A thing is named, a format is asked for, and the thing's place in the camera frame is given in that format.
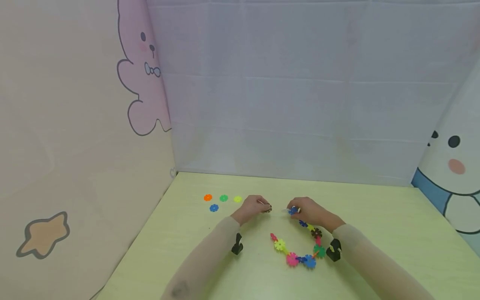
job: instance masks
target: white wall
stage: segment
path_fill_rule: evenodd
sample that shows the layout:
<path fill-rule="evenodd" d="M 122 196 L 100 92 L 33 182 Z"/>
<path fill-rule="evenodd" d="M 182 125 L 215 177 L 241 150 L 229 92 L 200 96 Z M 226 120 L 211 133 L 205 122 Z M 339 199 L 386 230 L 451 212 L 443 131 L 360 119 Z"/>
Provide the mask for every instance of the white wall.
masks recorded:
<path fill-rule="evenodd" d="M 149 0 L 177 168 L 409 185 L 480 41 L 409 2 Z"/>

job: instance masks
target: hand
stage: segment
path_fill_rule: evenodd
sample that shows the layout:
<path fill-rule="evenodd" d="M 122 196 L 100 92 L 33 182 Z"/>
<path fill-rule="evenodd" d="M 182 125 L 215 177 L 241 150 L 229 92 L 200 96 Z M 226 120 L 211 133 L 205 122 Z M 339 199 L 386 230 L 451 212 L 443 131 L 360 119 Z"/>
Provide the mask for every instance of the hand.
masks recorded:
<path fill-rule="evenodd" d="M 324 209 L 309 197 L 294 198 L 287 205 L 287 208 L 291 209 L 293 206 L 299 208 L 300 212 L 292 215 L 292 219 L 302 220 L 308 224 L 322 226 L 330 233 L 345 224 L 339 216 Z"/>
<path fill-rule="evenodd" d="M 272 206 L 259 195 L 250 195 L 242 203 L 231 217 L 237 221 L 240 226 L 247 223 L 255 215 L 269 210 Z"/>

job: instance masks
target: bear eye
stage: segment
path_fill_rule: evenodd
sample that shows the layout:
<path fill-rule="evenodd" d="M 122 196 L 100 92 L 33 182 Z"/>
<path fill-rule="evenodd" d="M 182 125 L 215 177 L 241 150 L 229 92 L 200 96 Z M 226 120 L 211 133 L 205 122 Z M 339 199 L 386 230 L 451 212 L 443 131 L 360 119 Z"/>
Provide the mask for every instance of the bear eye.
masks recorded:
<path fill-rule="evenodd" d="M 452 148 L 457 147 L 458 145 L 460 145 L 460 137 L 458 135 L 452 135 L 448 139 L 448 145 Z"/>

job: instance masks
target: beige star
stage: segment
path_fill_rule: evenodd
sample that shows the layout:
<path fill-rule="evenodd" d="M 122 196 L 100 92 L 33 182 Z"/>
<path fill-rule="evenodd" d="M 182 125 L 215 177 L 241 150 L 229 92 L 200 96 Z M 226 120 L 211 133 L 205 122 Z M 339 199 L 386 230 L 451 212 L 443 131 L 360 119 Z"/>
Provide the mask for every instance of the beige star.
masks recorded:
<path fill-rule="evenodd" d="M 59 241 L 70 234 L 67 213 L 59 212 L 49 219 L 38 219 L 25 227 L 25 241 L 17 250 L 18 257 L 33 254 L 38 259 L 46 258 Z"/>

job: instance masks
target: sleeve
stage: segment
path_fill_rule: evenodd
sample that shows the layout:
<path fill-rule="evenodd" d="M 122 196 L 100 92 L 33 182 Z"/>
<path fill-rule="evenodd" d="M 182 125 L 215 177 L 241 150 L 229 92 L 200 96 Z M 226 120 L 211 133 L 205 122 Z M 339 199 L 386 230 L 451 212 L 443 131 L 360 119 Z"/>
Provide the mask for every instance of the sleeve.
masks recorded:
<path fill-rule="evenodd" d="M 349 262 L 383 300 L 433 300 L 407 271 L 372 244 L 358 229 L 345 224 L 335 229 L 341 257 Z"/>
<path fill-rule="evenodd" d="M 183 261 L 160 300 L 198 299 L 219 263 L 231 251 L 239 229 L 240 224 L 230 216 L 220 221 Z"/>

